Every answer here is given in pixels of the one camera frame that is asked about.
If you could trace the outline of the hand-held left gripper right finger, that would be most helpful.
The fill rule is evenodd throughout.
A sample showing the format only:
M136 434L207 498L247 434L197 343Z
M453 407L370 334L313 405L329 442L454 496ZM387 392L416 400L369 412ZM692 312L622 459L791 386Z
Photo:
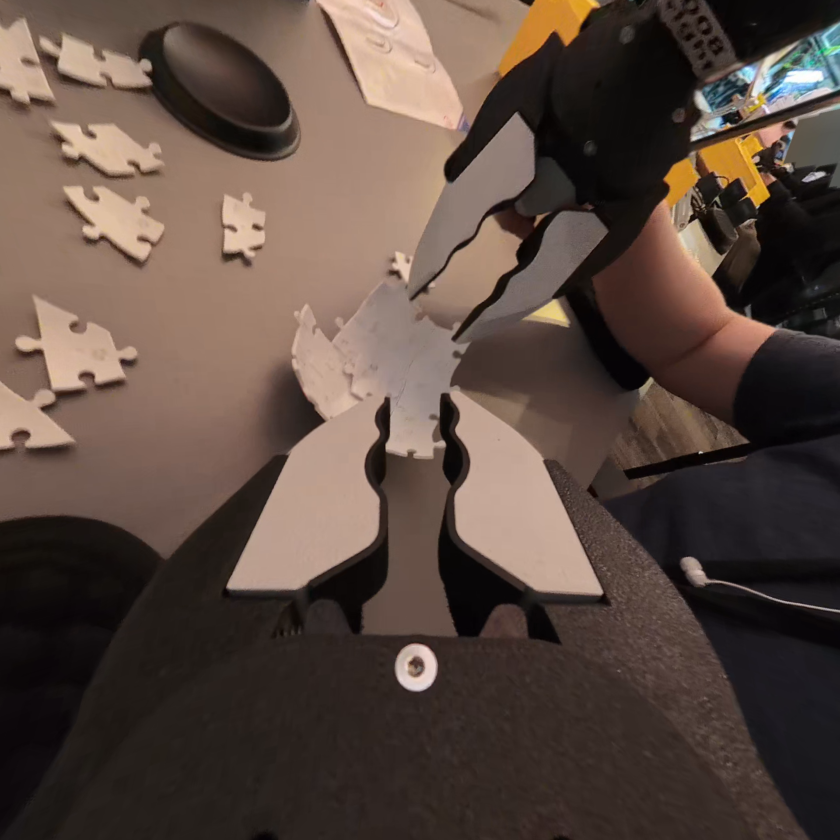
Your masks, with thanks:
M441 396L439 425L456 549L539 602L600 601L602 585L538 450L462 392Z

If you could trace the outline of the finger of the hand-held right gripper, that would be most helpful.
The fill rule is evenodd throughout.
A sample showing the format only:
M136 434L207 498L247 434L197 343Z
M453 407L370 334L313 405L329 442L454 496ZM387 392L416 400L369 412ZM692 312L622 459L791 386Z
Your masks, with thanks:
M453 342L487 338L540 310L606 234L607 228L594 212L567 210L544 218L523 243L517 264L458 327Z
M444 184L418 241L406 283L413 300L445 270L484 220L512 205L536 175L534 133L515 112L452 181Z

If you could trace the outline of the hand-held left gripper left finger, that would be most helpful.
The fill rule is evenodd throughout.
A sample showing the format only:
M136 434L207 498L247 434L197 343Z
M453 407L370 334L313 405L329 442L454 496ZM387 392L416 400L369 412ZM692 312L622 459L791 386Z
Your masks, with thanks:
M370 600L387 575L389 433L390 403L364 401L295 444L226 593Z

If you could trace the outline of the assembled white puzzle section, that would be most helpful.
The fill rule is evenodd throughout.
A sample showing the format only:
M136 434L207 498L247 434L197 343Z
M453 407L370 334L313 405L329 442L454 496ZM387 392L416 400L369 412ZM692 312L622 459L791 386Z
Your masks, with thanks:
M371 397L388 397L390 455L433 459L445 446L437 439L441 395L467 344L456 329L437 325L408 299L399 280L380 283L348 321L338 319L329 339L309 305L295 312L291 368L318 415L329 421Z

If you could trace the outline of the person's right forearm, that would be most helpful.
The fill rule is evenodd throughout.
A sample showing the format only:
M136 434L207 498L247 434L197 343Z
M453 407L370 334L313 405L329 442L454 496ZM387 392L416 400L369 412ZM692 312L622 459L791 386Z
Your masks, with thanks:
M753 356L775 333L731 310L681 244L666 202L592 280L606 326L667 391L730 421Z

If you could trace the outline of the black round ball stand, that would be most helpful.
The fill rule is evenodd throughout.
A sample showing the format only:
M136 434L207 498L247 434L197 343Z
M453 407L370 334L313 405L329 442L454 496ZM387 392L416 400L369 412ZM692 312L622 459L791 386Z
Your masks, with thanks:
M139 58L165 111L219 149L255 161L297 152L301 128L287 89L245 45L213 27L174 22L148 32Z

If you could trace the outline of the scattered loose puzzle pieces group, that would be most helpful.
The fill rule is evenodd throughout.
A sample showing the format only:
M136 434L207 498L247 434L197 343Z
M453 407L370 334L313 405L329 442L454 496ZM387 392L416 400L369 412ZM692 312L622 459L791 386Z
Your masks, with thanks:
M117 89L140 90L151 85L151 60L134 60L103 50L98 56L88 43L68 35L57 45L41 38L40 49L57 58L60 73L75 81L99 87L111 82ZM20 105L33 100L54 102L55 95L40 65L39 50L28 22L20 17L2 26L2 90ZM78 123L50 123L52 133L61 139L61 152L69 161L84 160L98 172L111 178L135 174L153 174L163 166L161 147L136 143L114 123L83 127ZM149 215L150 202L144 196L133 200L105 186L95 186L88 195L83 186L62 189L67 204L85 222L81 234L89 242L107 240L111 246L139 265L149 258L165 226ZM253 197L241 199L225 195L221 211L224 232L223 255L239 256L248 263L266 241L266 213L253 206ZM95 385L115 385L125 381L123 366L138 358L132 347L118 349L110 331L89 322L77 331L76 315L34 296L39 336L19 336L18 352L43 355L49 388L25 399L2 384L2 451L15 449L15 437L24 435L24 446L31 449L63 448L75 444L57 422L45 414L59 393L84 391L84 376Z

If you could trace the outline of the white instruction leaflet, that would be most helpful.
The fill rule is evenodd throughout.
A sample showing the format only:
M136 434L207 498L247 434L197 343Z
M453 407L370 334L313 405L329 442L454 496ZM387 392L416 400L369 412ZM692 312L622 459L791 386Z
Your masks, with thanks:
M411 2L318 5L338 34L367 104L447 130L465 130L459 95Z

